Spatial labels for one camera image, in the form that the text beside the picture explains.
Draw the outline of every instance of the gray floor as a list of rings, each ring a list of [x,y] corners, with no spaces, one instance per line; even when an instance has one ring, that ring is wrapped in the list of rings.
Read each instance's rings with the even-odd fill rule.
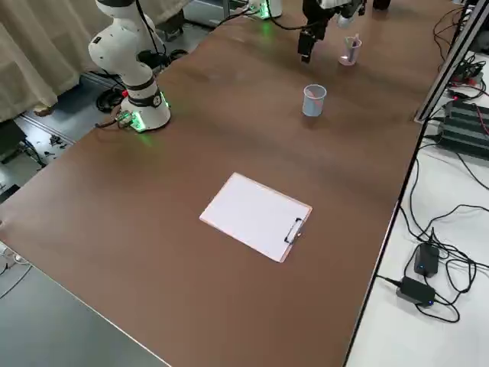
[[[191,51],[208,33],[206,29],[187,25],[183,37],[167,45],[169,52],[176,48]],[[82,76],[80,86],[60,97],[54,114],[39,118],[26,112],[16,122],[43,159],[52,162],[89,132],[94,122],[103,119],[104,115],[95,107],[95,99],[111,85],[110,81]],[[52,134],[68,143],[65,149],[50,145]],[[0,184],[22,186],[38,169],[35,161],[21,155],[8,164],[0,164]],[[0,268],[3,266],[4,259],[0,258]],[[0,295],[26,270],[26,265],[15,265],[0,276]],[[0,366],[161,367],[165,364],[33,268],[17,287],[0,299]]]

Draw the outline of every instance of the beige curtain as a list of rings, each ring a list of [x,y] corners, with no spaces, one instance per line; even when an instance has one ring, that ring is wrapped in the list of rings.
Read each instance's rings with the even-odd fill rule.
[[[156,24],[189,0],[141,0]],[[95,0],[0,0],[0,122],[36,103],[53,106],[95,69],[92,37],[109,25]]]

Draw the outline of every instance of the brown table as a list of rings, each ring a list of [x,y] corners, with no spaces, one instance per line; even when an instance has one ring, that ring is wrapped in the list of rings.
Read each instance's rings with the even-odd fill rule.
[[[446,0],[393,0],[310,65],[241,18],[159,81],[164,129],[95,130],[0,208],[0,239],[174,367],[340,366],[436,74]],[[304,22],[286,2],[284,24]],[[337,62],[360,31],[359,64]],[[303,87],[328,89],[318,119]],[[313,206],[283,264],[199,221],[233,172]]]

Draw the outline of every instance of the white table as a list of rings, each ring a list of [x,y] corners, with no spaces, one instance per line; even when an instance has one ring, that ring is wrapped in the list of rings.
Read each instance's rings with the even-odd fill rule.
[[[489,65],[485,81],[489,81]],[[468,95],[477,91],[467,89]],[[475,101],[489,106],[489,97]],[[431,128],[427,134],[434,133]],[[422,145],[433,143],[425,140]],[[462,155],[474,174],[489,186],[489,161]],[[419,182],[413,195],[413,210],[421,226],[435,216],[445,214],[460,203],[489,208],[489,191],[478,185],[465,170],[460,160],[450,151],[428,147],[418,153]],[[416,169],[402,201],[406,209]],[[436,233],[442,241],[458,246],[473,260],[489,264],[489,213],[461,209],[447,219],[435,223]],[[400,280],[403,269],[418,242],[408,233],[401,212],[387,243],[378,274]],[[351,349],[347,367],[485,367],[489,361],[489,271],[481,271],[468,294],[462,295],[456,307],[461,320],[456,324],[443,323],[422,315],[413,304],[398,298],[396,288],[377,278]],[[466,270],[454,271],[455,283],[465,287]],[[422,281],[409,266],[408,276]],[[445,298],[452,300],[455,291],[449,286],[445,266],[429,283]],[[453,317],[447,308],[436,304],[432,310],[438,315]]]

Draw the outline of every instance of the white paper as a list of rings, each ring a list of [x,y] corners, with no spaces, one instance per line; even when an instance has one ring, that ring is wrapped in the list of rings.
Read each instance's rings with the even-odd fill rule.
[[[200,216],[203,222],[282,262],[312,208],[234,173]]]

